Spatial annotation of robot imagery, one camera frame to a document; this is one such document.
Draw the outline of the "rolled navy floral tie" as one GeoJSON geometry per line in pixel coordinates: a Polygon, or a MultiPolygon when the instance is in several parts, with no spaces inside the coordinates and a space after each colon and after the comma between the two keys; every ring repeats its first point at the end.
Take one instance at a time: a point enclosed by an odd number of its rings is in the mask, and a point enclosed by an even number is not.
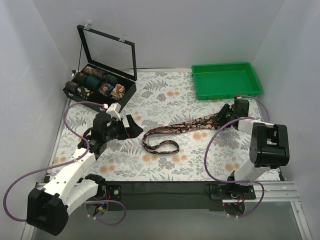
{"type": "Polygon", "coordinates": [[[101,85],[99,86],[97,92],[104,95],[108,96],[110,93],[113,91],[114,86],[107,83],[107,82],[102,82],[101,85]]]}

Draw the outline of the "black floral necktie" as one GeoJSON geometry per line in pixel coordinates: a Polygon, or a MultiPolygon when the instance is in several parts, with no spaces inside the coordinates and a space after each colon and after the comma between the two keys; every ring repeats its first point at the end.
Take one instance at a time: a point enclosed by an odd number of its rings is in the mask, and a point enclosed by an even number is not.
{"type": "Polygon", "coordinates": [[[179,144],[174,140],[165,140],[156,145],[150,145],[147,142],[147,137],[151,135],[159,134],[183,134],[186,132],[197,131],[197,130],[218,130],[222,127],[222,124],[218,122],[217,114],[210,114],[203,117],[188,120],[182,123],[160,126],[147,131],[142,138],[143,148],[150,154],[153,155],[172,155],[180,151],[179,144]],[[171,151],[158,151],[158,149],[164,145],[173,145],[174,150],[171,151]]]}

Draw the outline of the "rolled brown patterned tie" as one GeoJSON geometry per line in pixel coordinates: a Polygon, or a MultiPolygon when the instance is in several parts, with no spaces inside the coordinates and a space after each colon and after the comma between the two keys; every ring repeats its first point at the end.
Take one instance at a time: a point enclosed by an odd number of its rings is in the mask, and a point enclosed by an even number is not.
{"type": "Polygon", "coordinates": [[[82,71],[86,75],[91,75],[99,79],[101,79],[103,75],[106,73],[104,70],[100,68],[93,68],[90,66],[86,66],[82,71]]]}

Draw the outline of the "rolled cream red tie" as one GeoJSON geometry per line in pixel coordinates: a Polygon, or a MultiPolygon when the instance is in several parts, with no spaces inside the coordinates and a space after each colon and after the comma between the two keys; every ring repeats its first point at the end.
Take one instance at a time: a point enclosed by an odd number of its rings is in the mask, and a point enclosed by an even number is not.
{"type": "Polygon", "coordinates": [[[121,100],[123,96],[125,95],[126,89],[123,85],[121,84],[116,84],[113,90],[110,93],[110,96],[112,99],[115,100],[121,100]]]}

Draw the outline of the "green plastic tray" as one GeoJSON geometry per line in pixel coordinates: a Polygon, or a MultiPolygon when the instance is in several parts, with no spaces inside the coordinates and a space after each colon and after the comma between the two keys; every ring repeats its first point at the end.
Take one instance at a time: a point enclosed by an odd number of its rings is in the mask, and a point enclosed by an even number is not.
{"type": "Polygon", "coordinates": [[[257,96],[261,83],[249,62],[197,64],[191,67],[197,99],[232,99],[236,95],[257,96]]]}

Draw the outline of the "aluminium frame rail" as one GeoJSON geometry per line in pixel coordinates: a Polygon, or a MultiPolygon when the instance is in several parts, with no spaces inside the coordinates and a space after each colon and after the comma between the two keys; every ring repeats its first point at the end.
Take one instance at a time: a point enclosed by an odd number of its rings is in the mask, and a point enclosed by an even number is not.
{"type": "MultiPolygon", "coordinates": [[[[297,192],[296,186],[292,181],[263,181],[262,186],[252,186],[256,195],[254,200],[245,200],[249,203],[290,203],[294,219],[301,238],[304,240],[312,239],[308,223],[306,221],[301,198],[297,192]]],[[[224,200],[223,207],[230,206],[231,201],[224,200]]],[[[219,215],[222,211],[212,211],[214,214],[219,215]]]]}

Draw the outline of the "rolled black floral tie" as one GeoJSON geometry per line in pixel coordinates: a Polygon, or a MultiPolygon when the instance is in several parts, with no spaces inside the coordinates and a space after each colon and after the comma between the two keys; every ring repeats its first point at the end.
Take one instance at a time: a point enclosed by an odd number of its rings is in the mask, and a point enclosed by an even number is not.
{"type": "Polygon", "coordinates": [[[87,89],[86,87],[78,85],[75,88],[75,93],[83,99],[88,99],[94,92],[87,89]]]}

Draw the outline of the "rolled teal tie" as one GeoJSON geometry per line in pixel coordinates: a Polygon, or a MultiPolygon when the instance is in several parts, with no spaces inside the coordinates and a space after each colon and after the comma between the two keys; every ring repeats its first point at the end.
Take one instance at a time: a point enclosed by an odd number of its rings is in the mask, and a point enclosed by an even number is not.
{"type": "Polygon", "coordinates": [[[88,89],[90,89],[92,91],[96,91],[100,87],[102,82],[98,78],[96,78],[92,75],[89,75],[86,78],[85,84],[88,89]]]}

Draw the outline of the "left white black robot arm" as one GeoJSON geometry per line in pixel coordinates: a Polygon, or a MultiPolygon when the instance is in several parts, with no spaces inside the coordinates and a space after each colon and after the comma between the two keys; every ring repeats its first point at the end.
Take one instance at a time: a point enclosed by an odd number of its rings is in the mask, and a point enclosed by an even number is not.
{"type": "Polygon", "coordinates": [[[98,113],[93,125],[82,135],[73,157],[75,161],[64,166],[59,173],[41,189],[33,189],[27,198],[26,222],[53,236],[57,236],[67,225],[69,216],[87,200],[98,209],[105,209],[111,198],[105,179],[99,175],[81,176],[106,150],[112,140],[138,137],[143,129],[131,115],[125,120],[116,111],[98,113]]]}

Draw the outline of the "black tie display box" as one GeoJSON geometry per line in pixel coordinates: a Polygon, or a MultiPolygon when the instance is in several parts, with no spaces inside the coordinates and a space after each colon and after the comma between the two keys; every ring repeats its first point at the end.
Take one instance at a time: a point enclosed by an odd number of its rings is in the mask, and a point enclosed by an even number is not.
{"type": "Polygon", "coordinates": [[[125,36],[116,37],[90,27],[78,25],[81,40],[79,57],[86,64],[78,64],[72,80],[63,88],[67,98],[75,102],[93,102],[89,108],[102,111],[98,104],[129,102],[137,90],[137,61],[135,43],[125,36]]]}

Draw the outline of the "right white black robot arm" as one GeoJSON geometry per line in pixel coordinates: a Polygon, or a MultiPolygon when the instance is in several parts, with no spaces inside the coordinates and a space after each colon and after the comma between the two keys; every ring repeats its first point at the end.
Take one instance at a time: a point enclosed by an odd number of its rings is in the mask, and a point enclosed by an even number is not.
{"type": "Polygon", "coordinates": [[[283,124],[272,124],[249,118],[249,101],[235,98],[233,105],[225,104],[214,117],[221,127],[233,126],[250,135],[249,159],[228,177],[227,195],[237,199],[271,169],[286,166],[290,160],[288,129],[283,124]]]}

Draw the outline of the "rolled dark purple tie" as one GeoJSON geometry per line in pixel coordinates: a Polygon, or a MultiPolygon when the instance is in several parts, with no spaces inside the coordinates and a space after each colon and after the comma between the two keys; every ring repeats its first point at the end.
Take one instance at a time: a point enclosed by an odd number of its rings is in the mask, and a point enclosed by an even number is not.
{"type": "Polygon", "coordinates": [[[67,81],[65,83],[65,89],[68,91],[68,92],[71,92],[71,93],[75,93],[78,89],[78,84],[73,82],[73,81],[67,81]]]}

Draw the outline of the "rolled dark green tie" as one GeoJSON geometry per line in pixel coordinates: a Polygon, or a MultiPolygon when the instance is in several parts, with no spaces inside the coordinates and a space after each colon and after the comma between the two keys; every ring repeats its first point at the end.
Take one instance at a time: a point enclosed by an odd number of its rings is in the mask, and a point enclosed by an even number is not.
{"type": "Polygon", "coordinates": [[[118,84],[118,78],[112,74],[104,73],[101,76],[101,79],[103,82],[106,82],[112,86],[115,86],[116,84],[118,84]]]}

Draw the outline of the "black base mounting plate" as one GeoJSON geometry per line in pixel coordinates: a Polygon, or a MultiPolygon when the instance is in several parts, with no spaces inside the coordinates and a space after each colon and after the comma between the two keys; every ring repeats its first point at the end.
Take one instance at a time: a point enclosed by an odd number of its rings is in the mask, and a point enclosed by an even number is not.
{"type": "Polygon", "coordinates": [[[111,200],[107,209],[127,210],[210,210],[223,211],[231,201],[241,213],[244,202],[256,199],[252,186],[216,181],[106,181],[98,186],[92,201],[111,200]]]}

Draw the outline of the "floral patterned table mat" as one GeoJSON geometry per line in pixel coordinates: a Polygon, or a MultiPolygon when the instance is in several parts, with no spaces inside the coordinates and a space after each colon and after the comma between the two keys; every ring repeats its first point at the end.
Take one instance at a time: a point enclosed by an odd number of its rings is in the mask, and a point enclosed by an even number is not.
{"type": "MultiPolygon", "coordinates": [[[[121,115],[131,115],[144,131],[149,131],[217,113],[223,105],[232,103],[232,99],[198,100],[189,72],[139,72],[136,92],[121,115]]],[[[146,152],[141,137],[114,140],[87,173],[108,181],[226,180],[249,159],[250,139],[233,128],[220,133],[196,130],[148,137],[151,145],[176,141],[180,151],[173,155],[146,152]]]]}

